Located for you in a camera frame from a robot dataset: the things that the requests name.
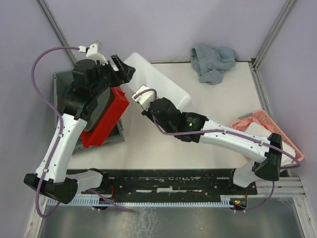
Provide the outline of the large white plastic tub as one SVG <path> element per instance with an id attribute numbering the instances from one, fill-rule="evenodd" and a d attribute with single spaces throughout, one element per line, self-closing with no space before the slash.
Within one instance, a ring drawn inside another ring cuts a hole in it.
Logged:
<path id="1" fill-rule="evenodd" d="M 141 86 L 153 88 L 158 97 L 169 99 L 182 112 L 193 112 L 196 107 L 191 96 L 175 82 L 156 69 L 139 53 L 132 53 L 124 63 L 136 69 L 132 80 L 122 85 L 124 92 L 132 96 Z"/>

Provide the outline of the red plastic bin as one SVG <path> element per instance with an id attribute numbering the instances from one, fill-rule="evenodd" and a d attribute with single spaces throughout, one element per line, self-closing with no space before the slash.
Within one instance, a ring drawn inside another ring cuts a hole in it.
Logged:
<path id="1" fill-rule="evenodd" d="M 110 105 L 102 114 L 100 121 L 92 131 L 81 133 L 83 147 L 88 149 L 92 146 L 101 146 L 119 122 L 128 105 L 128 99 L 120 87 L 110 88 Z"/>

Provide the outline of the dark grey plastic tray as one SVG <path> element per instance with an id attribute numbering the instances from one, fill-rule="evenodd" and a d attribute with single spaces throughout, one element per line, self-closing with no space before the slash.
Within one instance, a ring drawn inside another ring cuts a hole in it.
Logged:
<path id="1" fill-rule="evenodd" d="M 106 111 L 109 109 L 111 103 L 113 102 L 114 96 L 110 88 L 107 88 L 98 98 L 97 98 L 97 107 L 92 112 L 90 119 L 87 122 L 87 125 L 84 129 L 85 132 L 93 131 L 98 123 L 103 118 Z"/>

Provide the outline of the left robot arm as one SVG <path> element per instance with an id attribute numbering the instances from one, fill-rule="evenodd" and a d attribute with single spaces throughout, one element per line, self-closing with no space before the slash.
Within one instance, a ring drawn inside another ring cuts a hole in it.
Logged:
<path id="1" fill-rule="evenodd" d="M 117 55 L 111 59 L 109 63 L 83 59 L 71 71 L 56 75 L 66 80 L 57 98 L 56 131 L 42 163 L 24 178 L 38 194 L 68 204 L 76 194 L 91 188 L 98 193 L 108 191 L 106 173 L 88 169 L 68 175 L 67 167 L 78 140 L 84 148 L 101 146 L 128 107 L 120 86 L 132 80 L 136 69 Z"/>

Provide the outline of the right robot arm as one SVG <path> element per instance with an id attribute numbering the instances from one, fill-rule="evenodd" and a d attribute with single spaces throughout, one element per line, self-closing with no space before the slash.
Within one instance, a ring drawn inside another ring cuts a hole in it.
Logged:
<path id="1" fill-rule="evenodd" d="M 279 180 L 281 135 L 272 133 L 269 136 L 259 136 L 228 128 L 206 116 L 181 112 L 167 98 L 151 100 L 142 107 L 143 114 L 165 135 L 183 142 L 216 145 L 248 157 L 250 161 L 240 168 L 235 168 L 227 182 L 231 193 L 238 194 L 259 179 Z"/>

